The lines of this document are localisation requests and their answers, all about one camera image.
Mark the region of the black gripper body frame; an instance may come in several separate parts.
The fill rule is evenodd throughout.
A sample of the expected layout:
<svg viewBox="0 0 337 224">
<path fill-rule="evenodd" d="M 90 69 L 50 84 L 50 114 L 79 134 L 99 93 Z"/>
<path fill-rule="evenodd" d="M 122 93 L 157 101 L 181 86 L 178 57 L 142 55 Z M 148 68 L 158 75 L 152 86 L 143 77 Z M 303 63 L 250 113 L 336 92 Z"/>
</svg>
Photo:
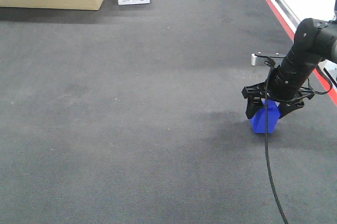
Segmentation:
<svg viewBox="0 0 337 224">
<path fill-rule="evenodd" d="M 262 100 L 268 99 L 278 103 L 286 103 L 286 104 L 296 104 L 304 99 L 309 98 L 309 89 L 308 88 L 300 88 L 299 91 L 296 92 L 294 98 L 290 100 L 282 99 L 277 97 L 270 91 L 266 90 L 266 82 L 261 82 L 251 86 L 245 86 L 242 89 L 242 95 L 245 99 L 247 99 L 248 105 L 257 105 L 262 106 Z"/>
</svg>

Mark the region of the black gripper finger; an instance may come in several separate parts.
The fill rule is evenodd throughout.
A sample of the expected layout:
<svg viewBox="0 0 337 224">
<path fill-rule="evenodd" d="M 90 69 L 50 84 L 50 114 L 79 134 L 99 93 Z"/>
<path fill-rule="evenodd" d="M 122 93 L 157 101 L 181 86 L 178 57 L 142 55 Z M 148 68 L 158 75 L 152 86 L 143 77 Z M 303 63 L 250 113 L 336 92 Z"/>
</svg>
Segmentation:
<svg viewBox="0 0 337 224">
<path fill-rule="evenodd" d="M 280 112 L 280 119 L 288 115 L 289 113 L 301 109 L 304 107 L 304 102 L 299 102 L 296 104 L 288 104 L 288 103 L 280 103 L 279 104 L 279 112 Z"/>
<path fill-rule="evenodd" d="M 252 119 L 256 113 L 264 107 L 262 99 L 260 97 L 252 97 L 249 96 L 247 99 L 247 107 L 246 107 L 246 117 L 248 119 Z"/>
</svg>

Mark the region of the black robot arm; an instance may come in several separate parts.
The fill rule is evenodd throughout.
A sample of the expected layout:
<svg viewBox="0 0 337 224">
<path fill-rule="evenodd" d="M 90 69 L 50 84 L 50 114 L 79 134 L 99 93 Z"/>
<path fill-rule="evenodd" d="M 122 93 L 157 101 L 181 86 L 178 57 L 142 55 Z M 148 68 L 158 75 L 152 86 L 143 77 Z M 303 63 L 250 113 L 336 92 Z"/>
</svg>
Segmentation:
<svg viewBox="0 0 337 224">
<path fill-rule="evenodd" d="M 266 56 L 265 63 L 270 68 L 266 80 L 243 88 L 247 118 L 253 118 L 263 108 L 263 99 L 279 103 L 281 117 L 303 108 L 304 98 L 312 99 L 317 92 L 302 85 L 324 60 L 336 62 L 336 18 L 306 18 L 298 25 L 293 46 L 281 64 L 275 66 L 275 61 Z"/>
</svg>

